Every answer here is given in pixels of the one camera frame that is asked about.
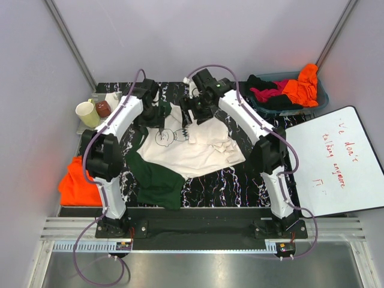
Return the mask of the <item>white green Charlie Brown t-shirt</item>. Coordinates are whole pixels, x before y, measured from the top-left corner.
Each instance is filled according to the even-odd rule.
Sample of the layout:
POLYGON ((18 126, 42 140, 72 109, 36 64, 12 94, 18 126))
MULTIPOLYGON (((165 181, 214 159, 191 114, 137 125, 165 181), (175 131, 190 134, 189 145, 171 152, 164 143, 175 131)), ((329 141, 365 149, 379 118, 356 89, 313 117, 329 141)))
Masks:
POLYGON ((170 107, 165 128, 140 132, 125 161, 139 185, 140 204, 178 210, 187 179, 242 163, 245 157, 224 122, 211 118, 184 128, 181 108, 170 107))

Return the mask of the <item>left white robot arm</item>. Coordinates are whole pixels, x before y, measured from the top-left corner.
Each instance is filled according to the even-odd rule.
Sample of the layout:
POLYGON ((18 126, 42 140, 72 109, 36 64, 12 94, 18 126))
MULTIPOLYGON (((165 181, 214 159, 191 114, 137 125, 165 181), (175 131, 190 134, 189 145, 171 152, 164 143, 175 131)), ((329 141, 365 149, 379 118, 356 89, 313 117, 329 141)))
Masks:
POLYGON ((124 158, 120 141, 126 129, 164 129, 166 108, 158 103, 159 85, 143 79, 125 91, 117 108, 94 130, 85 130, 80 142, 83 175, 100 194, 103 213, 97 220, 99 232, 124 237, 130 229, 127 208, 120 192, 120 174, 124 158))

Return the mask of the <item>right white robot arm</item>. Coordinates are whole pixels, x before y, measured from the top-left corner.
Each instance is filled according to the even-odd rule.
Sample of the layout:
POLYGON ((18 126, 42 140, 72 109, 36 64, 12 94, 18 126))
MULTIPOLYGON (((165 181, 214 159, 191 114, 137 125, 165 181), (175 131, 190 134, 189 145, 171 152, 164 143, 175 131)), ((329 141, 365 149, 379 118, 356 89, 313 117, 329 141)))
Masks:
POLYGON ((250 161, 261 174, 271 203, 270 229, 280 238, 294 230, 299 216, 288 192, 285 162, 288 143, 285 129, 275 128, 251 108, 240 94, 238 80, 217 80, 202 66, 183 79, 189 95, 180 99, 182 126, 198 125, 213 118, 212 108, 226 112, 251 140, 250 161))

